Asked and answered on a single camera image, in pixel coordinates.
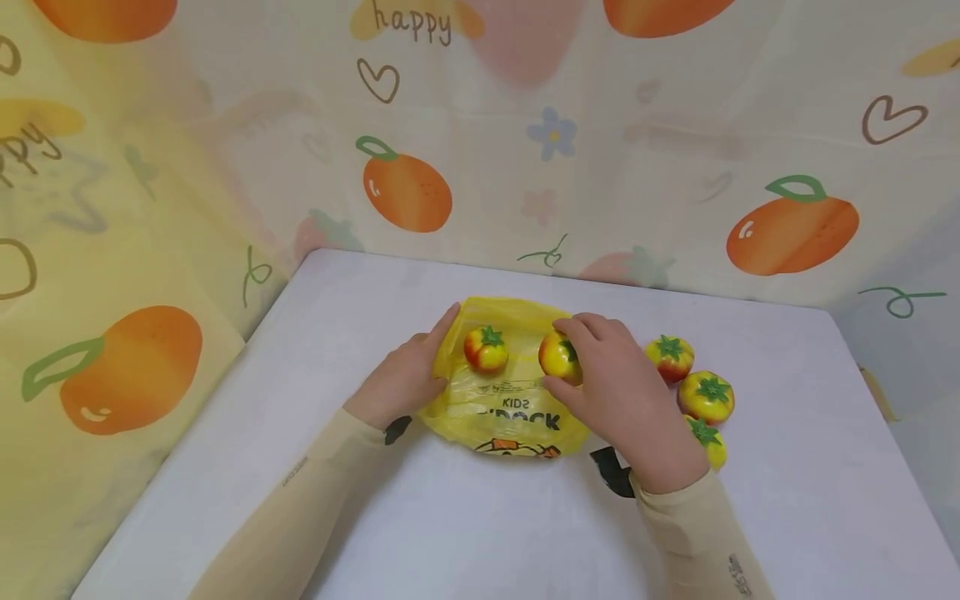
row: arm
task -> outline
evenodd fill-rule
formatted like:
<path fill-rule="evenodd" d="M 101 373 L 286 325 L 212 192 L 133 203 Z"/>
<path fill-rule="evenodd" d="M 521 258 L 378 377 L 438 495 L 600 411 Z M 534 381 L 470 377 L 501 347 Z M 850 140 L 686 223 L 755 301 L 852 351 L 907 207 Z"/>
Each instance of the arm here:
<path fill-rule="evenodd" d="M 190 600 L 300 598 L 351 489 L 384 451 L 384 430 L 446 387 L 433 363 L 459 311 L 454 304 L 429 333 L 387 355 L 220 551 Z"/>
<path fill-rule="evenodd" d="M 217 555 L 190 600 L 300 598 L 383 432 L 339 410 Z"/>
<path fill-rule="evenodd" d="M 630 464 L 670 599 L 772 600 L 723 484 L 626 325 L 583 313 L 554 326 L 576 348 L 584 385 L 545 377 L 543 386 Z"/>
<path fill-rule="evenodd" d="M 663 556 L 671 600 L 773 600 L 716 475 L 661 495 L 644 492 L 635 478 L 631 483 Z"/>

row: arm sleeve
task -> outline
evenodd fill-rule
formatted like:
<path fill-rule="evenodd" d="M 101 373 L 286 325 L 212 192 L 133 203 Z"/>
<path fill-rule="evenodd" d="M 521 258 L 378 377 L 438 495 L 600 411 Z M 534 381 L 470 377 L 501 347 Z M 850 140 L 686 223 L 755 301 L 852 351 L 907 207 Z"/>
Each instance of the arm sleeve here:
<path fill-rule="evenodd" d="M 689 488 L 644 492 L 636 504 L 663 556 L 670 600 L 773 600 L 720 479 L 708 472 Z"/>
<path fill-rule="evenodd" d="M 384 451 L 382 431 L 340 409 L 233 535 L 190 600 L 297 600 L 356 480 Z"/>

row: plastic tomato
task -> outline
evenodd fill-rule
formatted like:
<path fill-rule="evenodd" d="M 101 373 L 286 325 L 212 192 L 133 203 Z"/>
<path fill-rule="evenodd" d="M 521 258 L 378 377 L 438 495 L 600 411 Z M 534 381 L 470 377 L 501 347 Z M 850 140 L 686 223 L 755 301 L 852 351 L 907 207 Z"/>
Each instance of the plastic tomato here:
<path fill-rule="evenodd" d="M 686 423 L 690 425 L 690 431 L 707 451 L 707 460 L 710 467 L 719 471 L 727 463 L 727 445 L 723 442 L 723 436 L 714 427 L 710 427 L 703 420 L 697 420 L 690 415 L 684 415 Z"/>
<path fill-rule="evenodd" d="M 680 384 L 677 400 L 685 415 L 716 425 L 730 418 L 735 399 L 730 382 L 710 371 L 692 372 Z"/>
<path fill-rule="evenodd" d="M 503 332 L 493 327 L 477 327 L 467 334 L 464 340 L 464 356 L 477 372 L 495 374 L 503 371 L 510 358 L 507 345 L 503 343 Z"/>
<path fill-rule="evenodd" d="M 657 371 L 667 383 L 677 383 L 693 368 L 693 347 L 683 338 L 661 335 L 647 344 L 647 357 L 657 365 Z"/>
<path fill-rule="evenodd" d="M 540 342 L 540 368 L 548 375 L 559 377 L 570 385 L 584 382 L 584 373 L 580 370 L 577 350 L 560 331 L 553 330 Z"/>

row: hand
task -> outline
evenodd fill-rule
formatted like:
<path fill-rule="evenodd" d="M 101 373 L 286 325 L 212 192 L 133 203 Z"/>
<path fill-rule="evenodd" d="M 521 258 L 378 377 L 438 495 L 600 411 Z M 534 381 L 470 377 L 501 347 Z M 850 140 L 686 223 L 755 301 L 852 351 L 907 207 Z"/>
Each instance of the hand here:
<path fill-rule="evenodd" d="M 415 334 L 387 354 L 356 394 L 344 403 L 344 409 L 367 425 L 383 430 L 439 396 L 447 381 L 433 376 L 433 362 L 459 312 L 458 302 L 447 309 L 429 333 Z"/>
<path fill-rule="evenodd" d="M 576 349 L 584 385 L 546 376 L 543 387 L 623 455 L 644 490 L 675 492 L 707 473 L 706 452 L 626 325 L 592 313 L 553 325 Z"/>

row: white tabletop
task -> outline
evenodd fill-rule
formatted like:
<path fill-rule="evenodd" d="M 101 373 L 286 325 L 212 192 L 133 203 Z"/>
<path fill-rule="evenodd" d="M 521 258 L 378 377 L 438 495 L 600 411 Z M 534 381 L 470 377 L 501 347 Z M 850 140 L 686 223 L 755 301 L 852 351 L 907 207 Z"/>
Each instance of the white tabletop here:
<path fill-rule="evenodd" d="M 819 310 L 351 252 L 311 254 L 75 600 L 186 596 L 390 349 L 455 300 L 513 296 L 681 335 L 737 408 L 721 478 L 779 600 L 954 597 L 960 571 L 840 332 Z M 634 502 L 587 452 L 475 454 L 415 423 L 305 598 L 662 598 Z"/>

